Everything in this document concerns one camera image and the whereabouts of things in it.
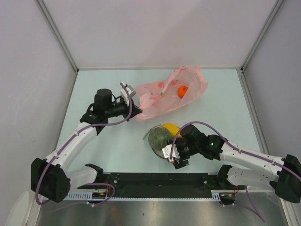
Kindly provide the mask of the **yellow fake mango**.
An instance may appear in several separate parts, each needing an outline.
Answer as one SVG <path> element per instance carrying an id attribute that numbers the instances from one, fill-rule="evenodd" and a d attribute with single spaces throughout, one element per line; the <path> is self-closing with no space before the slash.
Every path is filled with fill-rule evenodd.
<path id="1" fill-rule="evenodd" d="M 170 132 L 172 138 L 175 138 L 175 137 L 182 138 L 181 134 L 178 134 L 178 136 L 176 136 L 176 134 L 180 130 L 180 128 L 177 127 L 176 125 L 171 124 L 171 123 L 165 123 L 162 125 L 162 127 L 166 128 Z"/>

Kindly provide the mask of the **green netted fake melon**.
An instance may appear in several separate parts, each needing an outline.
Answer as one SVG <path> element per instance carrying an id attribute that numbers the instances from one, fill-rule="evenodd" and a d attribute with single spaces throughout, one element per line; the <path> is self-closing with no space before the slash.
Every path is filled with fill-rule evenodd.
<path id="1" fill-rule="evenodd" d="M 149 145 L 154 150 L 161 150 L 167 145 L 167 142 L 172 139 L 172 135 L 168 129 L 161 125 L 152 127 L 143 137 L 147 138 Z"/>

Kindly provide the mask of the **orange fake tangerine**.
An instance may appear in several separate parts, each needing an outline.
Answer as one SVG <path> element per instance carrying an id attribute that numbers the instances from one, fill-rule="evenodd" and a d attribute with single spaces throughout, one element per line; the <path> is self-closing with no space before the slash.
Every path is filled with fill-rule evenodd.
<path id="1" fill-rule="evenodd" d="M 179 98 L 183 98 L 188 90 L 187 86 L 181 86 L 177 90 L 177 95 Z"/>

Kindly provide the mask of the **pink plastic bag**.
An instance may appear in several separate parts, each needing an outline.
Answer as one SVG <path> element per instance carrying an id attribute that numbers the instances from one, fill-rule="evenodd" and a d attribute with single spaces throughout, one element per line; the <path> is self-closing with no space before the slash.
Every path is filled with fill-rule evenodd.
<path id="1" fill-rule="evenodd" d="M 177 95 L 181 86 L 188 87 L 183 98 Z M 136 94 L 143 112 L 136 118 L 145 121 L 178 110 L 200 98 L 207 86 L 199 66 L 177 67 L 165 80 L 139 84 Z"/>

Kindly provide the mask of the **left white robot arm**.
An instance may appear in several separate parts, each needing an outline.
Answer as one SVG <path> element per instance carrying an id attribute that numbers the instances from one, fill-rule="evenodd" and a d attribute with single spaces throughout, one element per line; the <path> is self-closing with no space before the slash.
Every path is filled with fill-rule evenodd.
<path id="1" fill-rule="evenodd" d="M 35 192 L 38 205 L 49 201 L 61 202 L 70 190 L 81 186 L 99 188 L 103 185 L 103 169 L 93 164 L 86 164 L 78 170 L 69 171 L 70 165 L 83 148 L 96 138 L 109 123 L 109 119 L 122 116 L 124 123 L 142 113 L 132 97 L 135 90 L 127 84 L 120 83 L 120 96 L 115 97 L 109 89 L 99 89 L 94 102 L 82 115 L 77 128 L 67 141 L 44 159 L 36 158 L 31 164 L 31 190 Z"/>

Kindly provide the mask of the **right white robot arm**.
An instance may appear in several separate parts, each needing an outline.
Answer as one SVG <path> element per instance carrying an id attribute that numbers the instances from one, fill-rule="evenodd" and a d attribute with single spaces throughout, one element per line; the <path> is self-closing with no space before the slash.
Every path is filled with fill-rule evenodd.
<path id="1" fill-rule="evenodd" d="M 168 140 L 162 153 L 176 169 L 189 164 L 188 159 L 201 154 L 206 159 L 226 161 L 217 174 L 222 189 L 234 186 L 252 186 L 274 191 L 291 203 L 301 201 L 301 164 L 293 155 L 285 158 L 246 150 L 223 137 L 219 132 L 205 135 L 194 125 L 186 124 Z"/>

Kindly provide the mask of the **round printed plate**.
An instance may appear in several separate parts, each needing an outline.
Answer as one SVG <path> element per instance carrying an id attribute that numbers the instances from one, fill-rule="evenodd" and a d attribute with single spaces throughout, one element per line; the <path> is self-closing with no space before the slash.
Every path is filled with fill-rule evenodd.
<path id="1" fill-rule="evenodd" d="M 162 150 L 155 150 L 154 148 L 152 148 L 152 150 L 156 154 L 156 156 L 158 156 L 161 159 L 165 159 Z"/>

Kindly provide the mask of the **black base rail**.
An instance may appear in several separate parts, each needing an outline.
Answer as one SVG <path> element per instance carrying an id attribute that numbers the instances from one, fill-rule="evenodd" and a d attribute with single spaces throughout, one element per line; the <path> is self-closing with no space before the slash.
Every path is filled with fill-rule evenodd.
<path id="1" fill-rule="evenodd" d="M 208 198 L 212 190 L 235 189 L 228 182 L 218 182 L 216 174 L 208 173 L 106 173 L 97 183 L 114 186 L 115 198 Z"/>

